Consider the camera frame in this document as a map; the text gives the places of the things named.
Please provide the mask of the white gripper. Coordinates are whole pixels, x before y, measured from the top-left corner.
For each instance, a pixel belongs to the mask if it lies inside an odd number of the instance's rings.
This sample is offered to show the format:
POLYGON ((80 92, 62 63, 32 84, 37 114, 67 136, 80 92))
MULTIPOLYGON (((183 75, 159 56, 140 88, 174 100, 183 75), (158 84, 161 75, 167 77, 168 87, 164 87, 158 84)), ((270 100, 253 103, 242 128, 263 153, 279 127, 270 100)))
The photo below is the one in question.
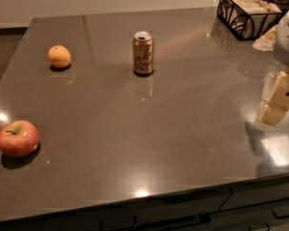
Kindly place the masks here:
MULTIPOLYGON (((276 27, 274 57, 289 65, 289 11, 280 19, 276 27)), ((289 71, 280 71, 276 77, 270 76, 263 89, 263 101, 257 120, 275 126, 289 112, 289 71)))

